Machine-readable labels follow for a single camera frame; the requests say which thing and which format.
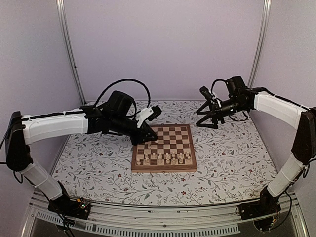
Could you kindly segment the light wooden bishop piece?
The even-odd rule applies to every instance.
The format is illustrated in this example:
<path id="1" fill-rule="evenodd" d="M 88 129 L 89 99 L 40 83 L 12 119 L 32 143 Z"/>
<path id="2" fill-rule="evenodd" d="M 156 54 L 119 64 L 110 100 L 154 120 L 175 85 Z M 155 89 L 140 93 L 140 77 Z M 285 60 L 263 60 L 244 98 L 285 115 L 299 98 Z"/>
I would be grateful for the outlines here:
<path id="1" fill-rule="evenodd" d="M 184 161 L 183 153 L 180 153 L 180 154 L 178 155 L 178 163 L 179 163 L 179 164 L 183 164 L 183 161 Z"/>

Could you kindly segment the wooden chess board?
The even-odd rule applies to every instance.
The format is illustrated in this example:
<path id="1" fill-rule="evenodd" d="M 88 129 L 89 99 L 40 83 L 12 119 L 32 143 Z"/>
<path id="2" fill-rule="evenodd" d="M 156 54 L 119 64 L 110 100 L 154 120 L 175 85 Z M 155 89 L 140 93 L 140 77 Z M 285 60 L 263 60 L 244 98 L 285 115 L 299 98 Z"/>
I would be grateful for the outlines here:
<path id="1" fill-rule="evenodd" d="M 133 147 L 133 156 L 131 161 L 131 171 L 134 173 L 162 173 L 162 172 L 195 172 L 197 171 L 197 161 L 193 145 L 193 138 L 189 124 L 164 124 L 152 125 L 151 128 L 157 133 L 159 143 L 154 141 Z M 165 163 L 165 154 L 175 153 L 177 164 Z M 186 152 L 190 153 L 191 163 L 186 162 Z M 152 154 L 156 153 L 157 158 L 153 159 Z M 163 155 L 163 165 L 158 165 L 158 155 Z M 178 155 L 183 153 L 183 164 L 178 163 Z M 150 164 L 145 165 L 145 154 L 148 154 Z M 141 164 L 137 165 L 136 159 L 139 158 Z"/>

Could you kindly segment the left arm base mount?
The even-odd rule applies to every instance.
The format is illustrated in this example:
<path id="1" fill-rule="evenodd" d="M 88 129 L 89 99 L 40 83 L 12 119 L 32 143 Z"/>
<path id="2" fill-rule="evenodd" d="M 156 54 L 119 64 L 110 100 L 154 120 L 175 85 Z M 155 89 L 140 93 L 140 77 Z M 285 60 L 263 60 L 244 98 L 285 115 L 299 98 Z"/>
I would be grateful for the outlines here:
<path id="1" fill-rule="evenodd" d="M 60 215 L 87 220 L 91 210 L 90 203 L 90 200 L 82 197 L 72 200 L 63 190 L 59 198 L 49 202 L 48 210 Z"/>

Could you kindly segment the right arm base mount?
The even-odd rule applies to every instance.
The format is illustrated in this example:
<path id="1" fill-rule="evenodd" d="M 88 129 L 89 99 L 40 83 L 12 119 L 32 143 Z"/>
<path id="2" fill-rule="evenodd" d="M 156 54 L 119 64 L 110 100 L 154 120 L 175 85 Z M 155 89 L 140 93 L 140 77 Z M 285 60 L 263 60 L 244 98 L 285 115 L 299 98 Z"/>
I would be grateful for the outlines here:
<path id="1" fill-rule="evenodd" d="M 239 215 L 242 220 L 253 219 L 257 217 L 262 217 L 265 215 L 278 213 L 281 211 L 279 204 L 279 196 L 273 197 L 267 190 L 262 190 L 260 192 L 260 198 L 258 201 L 242 203 L 237 207 Z M 260 231 L 270 231 L 277 218 L 267 217 L 254 222 L 255 227 Z"/>

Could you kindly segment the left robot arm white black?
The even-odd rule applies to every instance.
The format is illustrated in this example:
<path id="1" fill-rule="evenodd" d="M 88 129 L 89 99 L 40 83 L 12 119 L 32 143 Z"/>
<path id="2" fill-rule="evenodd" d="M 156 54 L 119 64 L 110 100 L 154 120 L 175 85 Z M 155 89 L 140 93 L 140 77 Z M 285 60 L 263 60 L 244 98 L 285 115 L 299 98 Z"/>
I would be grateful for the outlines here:
<path id="1" fill-rule="evenodd" d="M 133 146 L 156 141 L 158 136 L 146 121 L 158 117 L 160 107 L 148 105 L 128 115 L 130 107 L 135 105 L 131 96 L 114 91 L 101 105 L 38 116 L 22 116 L 16 111 L 3 138 L 5 164 L 40 189 L 62 214 L 70 214 L 74 207 L 63 185 L 32 159 L 29 145 L 48 138 L 94 133 L 125 135 Z"/>

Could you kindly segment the light wooden king piece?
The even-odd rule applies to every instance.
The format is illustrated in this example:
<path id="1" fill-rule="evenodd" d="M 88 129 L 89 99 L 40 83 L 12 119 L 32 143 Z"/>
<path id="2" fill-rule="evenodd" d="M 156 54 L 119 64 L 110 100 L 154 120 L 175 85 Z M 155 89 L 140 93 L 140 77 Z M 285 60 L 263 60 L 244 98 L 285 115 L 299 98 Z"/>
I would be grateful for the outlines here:
<path id="1" fill-rule="evenodd" d="M 159 153 L 159 155 L 158 155 L 158 165 L 163 165 L 163 155 L 162 155 L 162 153 Z"/>

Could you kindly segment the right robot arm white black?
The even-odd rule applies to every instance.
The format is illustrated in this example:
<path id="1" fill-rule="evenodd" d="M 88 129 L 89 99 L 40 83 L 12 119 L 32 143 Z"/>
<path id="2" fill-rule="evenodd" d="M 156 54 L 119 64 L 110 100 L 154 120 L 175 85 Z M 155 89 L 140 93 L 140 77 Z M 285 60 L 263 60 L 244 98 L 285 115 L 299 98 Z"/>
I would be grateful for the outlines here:
<path id="1" fill-rule="evenodd" d="M 202 163 L 207 164 L 207 155 L 217 157 L 202 177 L 212 186 L 211 196 L 217 201 L 255 199 L 261 191 L 278 197 L 304 169 L 292 148 L 306 145 L 307 134 L 297 129 L 305 110 L 280 99 L 279 93 L 313 104 L 316 81 L 259 77 L 250 92 L 252 119 L 230 120 L 218 130 L 195 127 L 195 147 Z"/>

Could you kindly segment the light wooden queen piece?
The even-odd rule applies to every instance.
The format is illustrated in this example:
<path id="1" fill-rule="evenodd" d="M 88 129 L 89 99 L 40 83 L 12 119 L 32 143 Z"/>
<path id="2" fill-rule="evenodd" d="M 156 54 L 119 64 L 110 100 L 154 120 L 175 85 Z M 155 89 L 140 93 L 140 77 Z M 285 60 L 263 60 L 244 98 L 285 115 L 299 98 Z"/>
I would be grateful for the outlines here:
<path id="1" fill-rule="evenodd" d="M 170 160 L 171 160 L 171 155 L 169 153 L 166 153 L 165 154 L 165 163 L 170 164 Z"/>

